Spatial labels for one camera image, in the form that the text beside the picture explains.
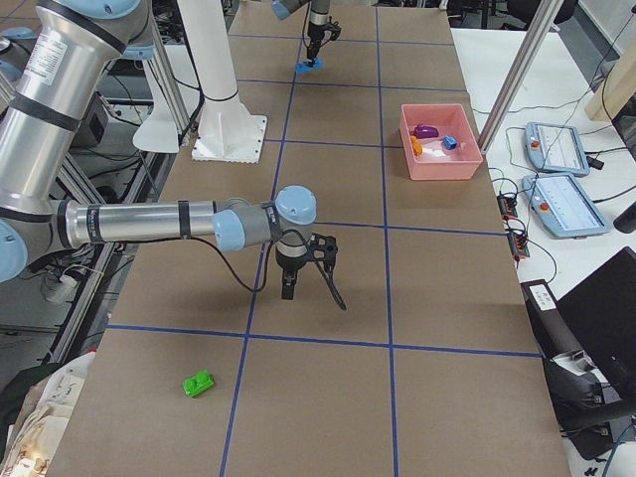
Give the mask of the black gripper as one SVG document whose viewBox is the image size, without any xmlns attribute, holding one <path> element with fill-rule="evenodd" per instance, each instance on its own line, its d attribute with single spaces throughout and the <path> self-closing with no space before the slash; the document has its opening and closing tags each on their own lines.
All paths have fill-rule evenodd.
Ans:
<svg viewBox="0 0 636 477">
<path fill-rule="evenodd" d="M 305 42 L 307 49 L 307 64 L 314 65 L 319 54 L 319 49 L 329 42 L 339 39 L 342 27 L 329 14 L 311 14 L 306 29 L 308 40 Z"/>
<path fill-rule="evenodd" d="M 308 250 L 305 246 L 277 245 L 275 259 L 282 270 L 281 298 L 293 300 L 297 273 L 309 260 Z"/>
</svg>

